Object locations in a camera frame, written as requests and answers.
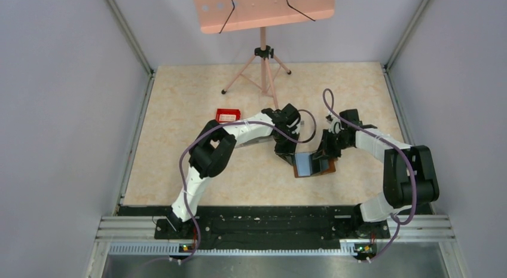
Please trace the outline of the brown leather card holder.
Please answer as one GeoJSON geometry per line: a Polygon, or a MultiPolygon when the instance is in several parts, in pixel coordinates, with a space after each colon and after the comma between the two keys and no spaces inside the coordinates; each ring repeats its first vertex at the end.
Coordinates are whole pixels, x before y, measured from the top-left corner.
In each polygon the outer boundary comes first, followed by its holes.
{"type": "Polygon", "coordinates": [[[312,176],[335,173],[334,159],[313,159],[310,152],[300,152],[294,155],[294,176],[296,178],[309,178],[312,176]]]}

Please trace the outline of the clear acrylic card box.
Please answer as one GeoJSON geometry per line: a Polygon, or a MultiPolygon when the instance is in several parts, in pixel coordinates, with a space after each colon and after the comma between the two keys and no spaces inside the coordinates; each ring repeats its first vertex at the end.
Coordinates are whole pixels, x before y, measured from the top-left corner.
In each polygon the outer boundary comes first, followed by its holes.
{"type": "Polygon", "coordinates": [[[258,137],[258,138],[255,138],[255,139],[248,140],[248,141],[246,141],[244,143],[237,144],[236,148],[242,148],[242,147],[246,147],[246,146],[251,146],[251,145],[256,145],[256,144],[259,144],[259,143],[266,143],[266,142],[271,142],[271,141],[273,141],[273,137],[272,136],[258,137]]]}

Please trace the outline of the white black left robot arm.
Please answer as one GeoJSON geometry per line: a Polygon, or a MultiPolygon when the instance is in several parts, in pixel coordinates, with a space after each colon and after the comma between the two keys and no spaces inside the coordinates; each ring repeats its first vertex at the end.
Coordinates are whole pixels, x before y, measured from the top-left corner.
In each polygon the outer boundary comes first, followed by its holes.
{"type": "Polygon", "coordinates": [[[231,123],[210,120],[196,140],[185,149],[189,168],[185,183],[168,214],[169,231],[177,238],[191,232],[191,217],[210,180],[224,171],[237,145],[250,140],[272,137],[274,153],[290,166],[300,143],[300,112],[287,104],[283,109],[265,108],[253,117],[231,123]]]}

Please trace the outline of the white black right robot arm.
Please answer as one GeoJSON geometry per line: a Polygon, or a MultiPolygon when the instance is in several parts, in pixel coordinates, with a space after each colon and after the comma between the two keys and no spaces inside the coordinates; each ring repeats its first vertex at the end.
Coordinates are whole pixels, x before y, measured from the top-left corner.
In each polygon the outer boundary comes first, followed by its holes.
{"type": "Polygon", "coordinates": [[[400,142],[372,124],[363,124],[357,109],[327,118],[331,127],[323,131],[317,151],[310,156],[312,166],[337,159],[348,148],[366,151],[383,163],[381,193],[354,208],[350,221],[354,235],[367,237],[374,231],[375,222],[439,198],[433,158],[427,146],[400,142]]]}

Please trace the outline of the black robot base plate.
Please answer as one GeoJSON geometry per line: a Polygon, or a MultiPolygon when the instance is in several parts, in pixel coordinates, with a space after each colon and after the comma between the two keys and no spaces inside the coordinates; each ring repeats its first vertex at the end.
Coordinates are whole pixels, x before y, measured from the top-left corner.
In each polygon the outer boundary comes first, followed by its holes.
{"type": "Polygon", "coordinates": [[[118,216],[151,216],[157,240],[182,240],[180,251],[331,250],[341,240],[389,240],[401,228],[388,221],[353,222],[355,206],[199,206],[194,219],[177,224],[170,206],[121,206],[118,216]]]}

